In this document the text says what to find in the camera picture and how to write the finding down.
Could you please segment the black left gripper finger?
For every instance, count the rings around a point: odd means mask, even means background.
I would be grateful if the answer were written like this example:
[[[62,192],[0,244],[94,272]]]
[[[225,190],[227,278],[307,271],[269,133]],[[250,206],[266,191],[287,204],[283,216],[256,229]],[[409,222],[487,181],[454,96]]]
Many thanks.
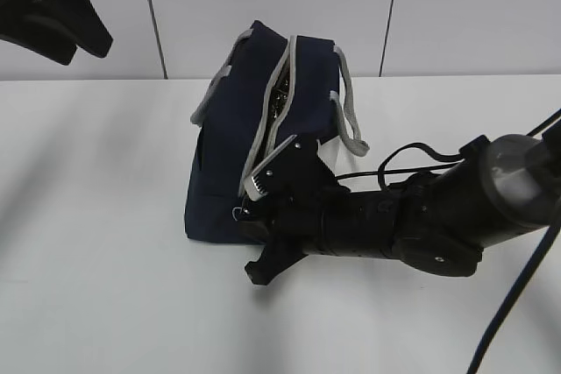
[[[65,0],[67,28],[75,43],[87,53],[105,58],[113,38],[90,0]]]
[[[77,51],[75,29],[51,18],[1,18],[1,40],[63,66],[71,63]]]

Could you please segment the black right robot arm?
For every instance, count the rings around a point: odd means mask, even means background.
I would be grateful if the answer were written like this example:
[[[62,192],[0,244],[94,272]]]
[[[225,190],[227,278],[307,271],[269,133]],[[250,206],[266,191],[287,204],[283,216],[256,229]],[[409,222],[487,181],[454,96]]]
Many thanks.
[[[263,244],[245,266],[268,285],[309,255],[396,259],[445,277],[473,275],[483,250],[551,224],[560,197],[560,141],[475,138],[444,173],[428,170],[353,192],[291,136],[246,178],[242,230]]]

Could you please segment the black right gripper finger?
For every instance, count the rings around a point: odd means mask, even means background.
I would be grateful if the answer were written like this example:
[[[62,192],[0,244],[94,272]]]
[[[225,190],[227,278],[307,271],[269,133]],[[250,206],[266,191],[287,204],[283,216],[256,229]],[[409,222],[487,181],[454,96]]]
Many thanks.
[[[334,173],[318,155],[314,135],[291,135],[275,147],[249,175],[243,187],[251,201],[266,197],[309,199],[324,191],[337,190]]]
[[[245,237],[264,246],[259,258],[245,265],[245,272],[254,285],[268,286],[313,251],[316,218],[312,215],[246,219],[239,225]]]

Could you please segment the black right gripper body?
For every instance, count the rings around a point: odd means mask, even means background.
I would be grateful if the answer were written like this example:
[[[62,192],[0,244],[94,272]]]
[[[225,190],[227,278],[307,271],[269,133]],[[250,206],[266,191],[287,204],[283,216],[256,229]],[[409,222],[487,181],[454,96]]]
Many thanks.
[[[244,198],[242,236],[264,246],[260,260],[302,260],[308,255],[351,255],[351,191],[341,185],[316,191]]]

